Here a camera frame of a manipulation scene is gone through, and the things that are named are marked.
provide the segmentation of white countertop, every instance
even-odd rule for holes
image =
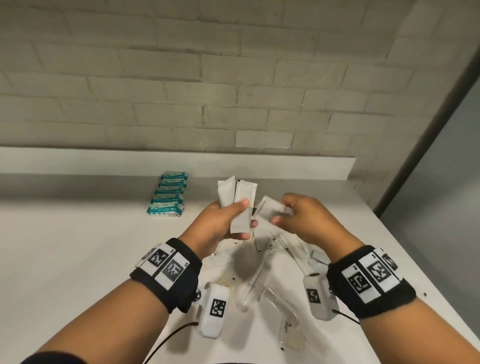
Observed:
[[[361,240],[386,250],[418,296],[480,349],[480,340],[347,182],[251,181],[259,183],[257,199],[267,194],[280,200],[285,192],[320,199]],[[181,218],[150,217],[145,211],[155,182],[156,178],[151,177],[109,177],[100,182],[94,176],[0,178],[0,187],[8,185],[16,191],[13,198],[0,199],[1,362],[19,363],[127,279],[139,257],[154,244],[180,235],[216,199],[216,179],[193,179]],[[25,186],[29,186],[29,193],[22,192]],[[27,194],[28,199],[20,198]],[[226,269],[235,267],[210,268],[205,264],[200,282],[218,279]],[[309,314],[302,278],[302,272],[287,254],[279,253],[274,258],[269,280]],[[342,303],[340,309],[351,314]],[[194,312],[184,315],[175,311],[160,339],[193,319]],[[331,322],[312,320],[321,332],[323,344],[324,355],[317,363],[378,363],[358,325],[340,316]],[[185,329],[170,339],[151,363],[298,362],[280,350],[279,325],[278,315],[266,304],[241,313],[232,297],[218,339],[205,339]]]

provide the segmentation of qr-like code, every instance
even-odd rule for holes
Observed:
[[[212,308],[210,309],[210,315],[216,316],[216,317],[223,317],[226,304],[227,304],[227,301],[217,300],[216,298],[214,298],[212,303]]]
[[[148,256],[149,256],[151,253],[153,253],[153,251],[154,251],[155,249],[156,249],[156,248],[150,249],[147,254],[145,254],[144,256],[142,256],[142,260],[147,259]]]
[[[162,273],[165,274],[169,280],[175,282],[183,270],[184,268],[181,267],[180,264],[178,264],[174,259],[172,259],[167,267],[162,270]]]
[[[384,259],[384,261],[390,266],[390,268],[395,272],[397,269],[398,269],[398,265],[396,265],[396,263],[393,261],[392,258],[390,258],[388,256],[387,253],[383,254],[382,255],[382,258]]]
[[[159,267],[167,258],[168,254],[163,250],[158,249],[150,258],[148,258],[148,261],[154,266]]]
[[[317,290],[311,290],[307,288],[307,295],[308,295],[308,300],[311,303],[321,303]]]
[[[357,272],[353,276],[349,277],[348,281],[358,294],[365,292],[369,288],[372,288],[370,282],[368,282],[365,276],[360,272]]]
[[[383,282],[385,279],[392,275],[392,273],[390,273],[390,271],[387,269],[387,267],[383,265],[381,261],[370,264],[367,267],[367,270],[378,283]]]

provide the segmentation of hand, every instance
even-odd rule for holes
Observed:
[[[272,223],[297,234],[307,243],[319,246],[325,250],[332,262],[363,245],[316,198],[285,194],[282,203],[290,207],[294,215],[275,216]]]
[[[240,215],[249,206],[247,198],[220,208],[218,201],[209,204],[192,222],[192,224],[179,236],[187,246],[189,246],[200,259],[212,254],[218,243],[223,239],[248,240],[250,234],[241,232],[230,234],[230,224],[232,220]],[[256,220],[252,220],[250,227],[258,225]]]

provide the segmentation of cable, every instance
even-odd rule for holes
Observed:
[[[340,312],[338,310],[332,310],[333,312],[335,312],[336,314],[339,314],[339,315],[342,315],[346,318],[348,318],[349,320],[352,320],[353,322],[355,322],[356,324],[359,324],[360,325],[360,322],[358,322],[357,320],[355,320],[354,318],[351,318],[350,316],[344,314],[343,312]]]
[[[158,349],[160,349],[160,347],[165,344],[167,342],[168,339],[170,339],[173,335],[175,335],[177,332],[179,332],[180,330],[182,330],[183,328],[187,328],[188,326],[198,326],[198,321],[193,321],[193,322],[189,322],[188,324],[185,324],[183,326],[180,326],[178,329],[176,329],[174,332],[172,332],[170,335],[168,335],[156,348],[155,350],[153,350],[153,353],[150,354],[150,356],[147,358],[147,360],[145,360],[144,364],[147,364],[148,361],[152,358],[152,356],[155,355],[155,353],[157,352]]]

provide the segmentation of wristband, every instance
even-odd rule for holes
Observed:
[[[329,264],[327,279],[332,293],[359,319],[394,310],[417,297],[392,258],[370,245]]]
[[[165,305],[187,313],[198,287],[202,261],[181,240],[172,238],[152,248],[135,265],[130,278],[147,287]]]

